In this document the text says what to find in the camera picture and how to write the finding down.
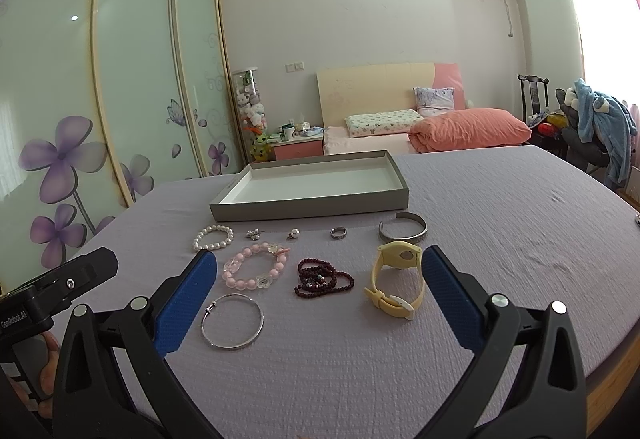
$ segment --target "silver ring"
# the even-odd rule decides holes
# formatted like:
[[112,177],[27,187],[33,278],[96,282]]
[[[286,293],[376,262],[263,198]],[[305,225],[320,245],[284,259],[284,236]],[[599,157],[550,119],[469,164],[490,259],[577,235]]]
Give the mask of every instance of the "silver ring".
[[336,241],[341,241],[344,237],[347,236],[347,228],[343,226],[337,226],[331,230],[331,238]]
[[[241,296],[245,300],[253,303],[258,308],[258,311],[260,311],[260,326],[258,326],[258,330],[254,332],[251,338],[249,338],[248,340],[242,343],[238,343],[238,345],[231,345],[231,346],[218,345],[217,343],[212,342],[211,339],[207,336],[207,333],[204,331],[204,320],[206,320],[207,316],[211,314],[211,311],[216,307],[217,302],[222,300],[222,298],[229,298],[230,296]],[[238,349],[243,349],[244,347],[252,343],[262,332],[263,326],[264,326],[264,313],[262,312],[262,309],[260,309],[260,306],[257,304],[255,300],[249,298],[246,294],[229,293],[229,294],[222,295],[220,298],[216,298],[215,300],[213,300],[210,303],[209,307],[207,307],[204,310],[204,316],[202,317],[202,322],[200,323],[200,331],[202,332],[204,339],[207,340],[207,343],[209,343],[209,345],[211,345],[212,347],[215,347],[217,349],[223,349],[225,351],[237,351]]]
[[381,222],[380,225],[378,226],[378,233],[380,234],[380,238],[383,241],[385,242],[400,241],[400,242],[409,242],[410,244],[415,244],[416,242],[420,242],[426,236],[427,223],[424,221],[424,219],[420,215],[416,215],[415,213],[411,213],[411,212],[399,212],[399,213],[396,213],[396,218],[409,218],[412,221],[415,221],[420,225],[422,225],[424,229],[420,233],[417,233],[416,235],[412,235],[411,237],[392,237],[391,235],[388,235],[385,233],[385,229],[384,229],[385,223]]

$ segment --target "curtain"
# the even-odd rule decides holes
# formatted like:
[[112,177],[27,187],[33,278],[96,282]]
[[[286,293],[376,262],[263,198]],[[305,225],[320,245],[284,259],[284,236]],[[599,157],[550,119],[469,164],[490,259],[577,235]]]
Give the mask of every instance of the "curtain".
[[[585,81],[624,102],[640,127],[640,0],[574,0],[580,27]],[[640,136],[632,142],[640,164]]]

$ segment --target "silver bolt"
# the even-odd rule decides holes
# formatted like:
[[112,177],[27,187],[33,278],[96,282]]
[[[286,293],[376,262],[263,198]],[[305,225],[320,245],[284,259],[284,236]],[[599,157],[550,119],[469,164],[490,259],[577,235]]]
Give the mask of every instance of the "silver bolt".
[[564,305],[561,301],[556,300],[551,304],[551,308],[558,314],[566,313],[566,305]]
[[496,307],[507,307],[509,299],[504,294],[494,294],[491,297],[491,303]]
[[74,316],[84,316],[86,314],[86,305],[80,304],[74,307]]
[[131,308],[135,311],[140,311],[146,307],[146,298],[139,296],[138,298],[133,298],[130,303]]

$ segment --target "human hand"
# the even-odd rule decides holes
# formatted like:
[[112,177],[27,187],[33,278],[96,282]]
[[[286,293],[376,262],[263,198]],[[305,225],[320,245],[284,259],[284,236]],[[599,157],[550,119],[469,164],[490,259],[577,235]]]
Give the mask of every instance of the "human hand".
[[[40,371],[40,386],[47,395],[53,394],[53,386],[56,381],[56,369],[58,368],[58,350],[60,345],[58,340],[55,339],[53,334],[49,331],[42,333],[42,337],[47,343],[49,349],[49,361]],[[9,383],[14,387],[15,393],[20,398],[20,401],[25,405],[29,402],[29,396],[24,389],[18,385],[13,379],[9,378]],[[49,398],[45,401],[41,401],[38,405],[38,414],[44,419],[51,419],[53,417],[53,398]]]

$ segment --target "frosted glass panel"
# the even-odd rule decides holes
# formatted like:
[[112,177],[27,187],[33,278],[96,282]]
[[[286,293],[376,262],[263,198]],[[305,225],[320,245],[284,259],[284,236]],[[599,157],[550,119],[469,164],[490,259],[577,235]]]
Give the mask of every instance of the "frosted glass panel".
[[122,210],[90,65],[90,0],[0,1],[0,283],[70,257]]
[[169,0],[98,0],[97,59],[130,193],[199,177],[178,93]]
[[178,0],[180,52],[191,106],[197,110],[198,140],[210,174],[242,169],[242,156],[228,101],[220,49],[216,0]]

